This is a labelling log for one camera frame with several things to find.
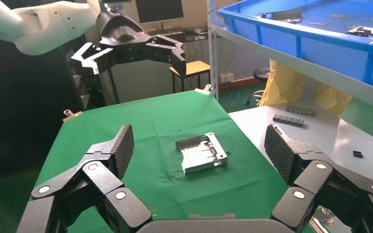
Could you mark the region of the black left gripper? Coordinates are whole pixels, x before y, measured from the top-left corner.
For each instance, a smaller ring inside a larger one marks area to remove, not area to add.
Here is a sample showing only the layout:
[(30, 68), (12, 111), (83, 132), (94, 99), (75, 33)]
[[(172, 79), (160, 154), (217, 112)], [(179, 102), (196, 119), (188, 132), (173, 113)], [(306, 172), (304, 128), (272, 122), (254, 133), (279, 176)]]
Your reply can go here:
[[(186, 75), (187, 62), (182, 42), (164, 35), (149, 36), (121, 10), (100, 12), (95, 26), (101, 46), (118, 47), (146, 43), (147, 60), (171, 64), (180, 76)], [(114, 52), (113, 48), (102, 49), (87, 42), (71, 56), (71, 61), (78, 75), (99, 75), (113, 66)]]

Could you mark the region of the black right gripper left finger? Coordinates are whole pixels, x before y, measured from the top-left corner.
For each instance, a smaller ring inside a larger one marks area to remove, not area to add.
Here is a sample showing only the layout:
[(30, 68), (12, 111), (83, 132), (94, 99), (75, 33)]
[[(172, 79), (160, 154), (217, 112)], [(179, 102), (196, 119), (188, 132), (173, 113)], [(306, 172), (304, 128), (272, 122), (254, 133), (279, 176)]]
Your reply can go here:
[(93, 144), (77, 165), (32, 191), (17, 231), (66, 233), (82, 212), (95, 208), (113, 232), (137, 232), (152, 213), (122, 181), (134, 146), (128, 124), (113, 139)]

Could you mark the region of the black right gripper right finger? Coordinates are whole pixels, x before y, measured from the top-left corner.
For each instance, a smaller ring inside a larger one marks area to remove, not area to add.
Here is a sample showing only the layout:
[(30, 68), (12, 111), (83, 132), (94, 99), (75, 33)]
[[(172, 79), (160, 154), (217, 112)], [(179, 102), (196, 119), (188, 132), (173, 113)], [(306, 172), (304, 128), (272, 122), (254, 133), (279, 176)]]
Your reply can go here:
[(267, 127), (264, 148), (288, 185), (272, 219), (300, 233), (321, 206), (352, 232), (373, 233), (372, 179), (336, 164), (313, 144), (291, 139), (276, 124)]

